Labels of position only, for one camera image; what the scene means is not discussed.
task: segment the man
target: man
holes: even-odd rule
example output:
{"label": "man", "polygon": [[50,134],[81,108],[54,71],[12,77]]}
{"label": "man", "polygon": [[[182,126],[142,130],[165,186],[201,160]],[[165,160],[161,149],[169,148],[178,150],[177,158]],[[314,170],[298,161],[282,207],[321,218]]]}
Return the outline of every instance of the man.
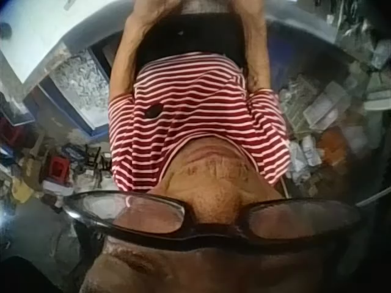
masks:
{"label": "man", "polygon": [[[263,1],[232,0],[243,21],[248,76],[228,58],[206,52],[156,60],[134,76],[143,37],[180,2],[137,0],[126,21],[110,84],[114,179],[122,191],[187,203],[198,224],[231,225],[242,207],[282,198],[273,185],[290,162],[287,130],[270,90]],[[117,224],[132,228],[128,216]],[[138,225],[164,230],[167,222]],[[109,237],[82,291],[311,292],[314,259],[294,259],[164,251]]]}

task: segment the red and white striped shirt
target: red and white striped shirt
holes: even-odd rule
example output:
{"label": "red and white striped shirt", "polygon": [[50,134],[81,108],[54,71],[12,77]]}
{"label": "red and white striped shirt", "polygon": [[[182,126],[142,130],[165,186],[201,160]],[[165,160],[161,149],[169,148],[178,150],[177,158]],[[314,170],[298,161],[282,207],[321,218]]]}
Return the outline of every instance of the red and white striped shirt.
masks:
{"label": "red and white striped shirt", "polygon": [[[145,114],[154,105],[161,110],[155,118]],[[272,185],[290,163],[277,96],[272,90],[249,95],[241,70],[217,54],[183,54],[146,65],[134,94],[110,102],[109,121],[112,171],[123,191],[155,187],[180,149],[201,137],[237,146]]]}

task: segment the eyeglasses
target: eyeglasses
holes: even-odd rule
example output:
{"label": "eyeglasses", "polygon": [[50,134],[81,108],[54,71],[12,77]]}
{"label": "eyeglasses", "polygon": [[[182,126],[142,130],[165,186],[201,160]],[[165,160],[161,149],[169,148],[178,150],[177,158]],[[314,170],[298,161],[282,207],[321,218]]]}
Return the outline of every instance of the eyeglasses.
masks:
{"label": "eyeglasses", "polygon": [[94,191],[65,199],[66,213],[108,236],[173,251],[298,251],[346,237],[362,214],[338,201],[274,200],[242,208],[232,225],[199,224],[192,207],[152,194]]}

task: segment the floor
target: floor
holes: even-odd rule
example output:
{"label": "floor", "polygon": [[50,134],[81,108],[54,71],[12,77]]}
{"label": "floor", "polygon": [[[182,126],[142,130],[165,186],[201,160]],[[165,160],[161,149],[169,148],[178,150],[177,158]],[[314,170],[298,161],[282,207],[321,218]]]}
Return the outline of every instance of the floor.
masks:
{"label": "floor", "polygon": [[16,209],[6,237],[10,247],[2,251],[1,259],[27,259],[55,285],[65,287],[69,272],[78,263],[79,244],[64,213],[56,214],[40,200],[30,198]]}

